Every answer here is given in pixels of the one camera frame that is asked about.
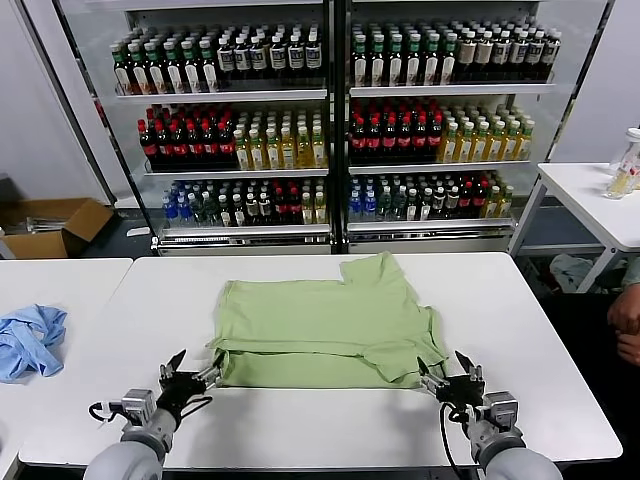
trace cardboard box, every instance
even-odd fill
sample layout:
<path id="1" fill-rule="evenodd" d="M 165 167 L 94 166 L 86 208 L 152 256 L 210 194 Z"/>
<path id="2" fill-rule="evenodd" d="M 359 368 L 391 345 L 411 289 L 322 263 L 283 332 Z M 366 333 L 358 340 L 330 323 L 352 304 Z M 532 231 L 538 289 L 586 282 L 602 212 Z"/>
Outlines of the cardboard box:
<path id="1" fill-rule="evenodd" d="M 62 230 L 3 237 L 4 243 L 17 259 L 76 257 L 112 215 L 111 209 L 91 198 L 0 203 L 2 226 L 24 222 L 26 217 L 66 219 Z"/>

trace person's hand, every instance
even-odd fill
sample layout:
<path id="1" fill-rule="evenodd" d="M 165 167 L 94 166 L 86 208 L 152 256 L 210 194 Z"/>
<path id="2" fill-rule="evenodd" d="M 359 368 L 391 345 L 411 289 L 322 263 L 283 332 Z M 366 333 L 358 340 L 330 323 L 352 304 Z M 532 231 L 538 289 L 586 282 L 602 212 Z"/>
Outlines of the person's hand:
<path id="1" fill-rule="evenodd" d="M 640 284 L 629 285 L 609 307 L 607 320 L 622 333 L 640 332 Z"/>
<path id="2" fill-rule="evenodd" d="M 640 367 L 640 335 L 618 333 L 618 355 L 631 365 Z"/>

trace crumpled blue shirt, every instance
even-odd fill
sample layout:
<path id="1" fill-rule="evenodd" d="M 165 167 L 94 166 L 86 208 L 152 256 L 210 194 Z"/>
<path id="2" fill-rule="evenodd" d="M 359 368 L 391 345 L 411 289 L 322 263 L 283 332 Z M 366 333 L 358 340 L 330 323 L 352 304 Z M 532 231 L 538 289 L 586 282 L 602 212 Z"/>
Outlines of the crumpled blue shirt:
<path id="1" fill-rule="evenodd" d="M 48 377 L 62 363 L 47 347 L 64 340 L 67 312 L 31 305 L 0 317 L 0 382 L 12 383 L 31 367 Z"/>

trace folded green shirt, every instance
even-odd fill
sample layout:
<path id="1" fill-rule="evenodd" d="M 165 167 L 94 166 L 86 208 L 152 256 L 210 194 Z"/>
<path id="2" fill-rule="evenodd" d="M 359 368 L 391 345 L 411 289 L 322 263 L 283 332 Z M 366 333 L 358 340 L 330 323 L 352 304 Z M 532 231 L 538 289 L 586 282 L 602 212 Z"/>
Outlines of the folded green shirt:
<path id="1" fill-rule="evenodd" d="M 414 388 L 417 357 L 444 375 L 438 316 L 390 253 L 344 262 L 344 281 L 227 282 L 210 346 L 222 384 Z"/>

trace beverage refrigerator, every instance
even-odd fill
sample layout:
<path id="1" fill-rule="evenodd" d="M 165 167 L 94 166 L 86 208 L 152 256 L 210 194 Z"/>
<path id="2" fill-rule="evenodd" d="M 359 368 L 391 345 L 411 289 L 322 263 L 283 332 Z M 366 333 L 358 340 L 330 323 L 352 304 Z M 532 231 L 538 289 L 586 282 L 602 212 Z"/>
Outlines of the beverage refrigerator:
<path id="1" fill-rule="evenodd" d="M 124 170 L 160 255 L 504 251 L 612 3 L 14 1 L 81 143 L 101 168 Z M 532 29 L 522 58 L 514 53 L 504 71 L 490 63 L 493 43 L 481 60 L 484 32 L 495 26 L 509 30 L 512 52 Z M 486 41 L 497 45 L 500 32 L 492 35 Z M 542 42 L 554 41 L 560 48 L 545 71 Z M 427 64 L 436 65 L 433 78 Z M 507 153 L 484 155 L 491 149 L 480 145 L 500 121 Z M 510 137 L 514 121 L 522 128 Z M 455 161 L 440 146 L 449 136 Z M 482 203 L 462 213 L 467 198 Z M 431 213 L 421 216 L 421 205 Z"/>

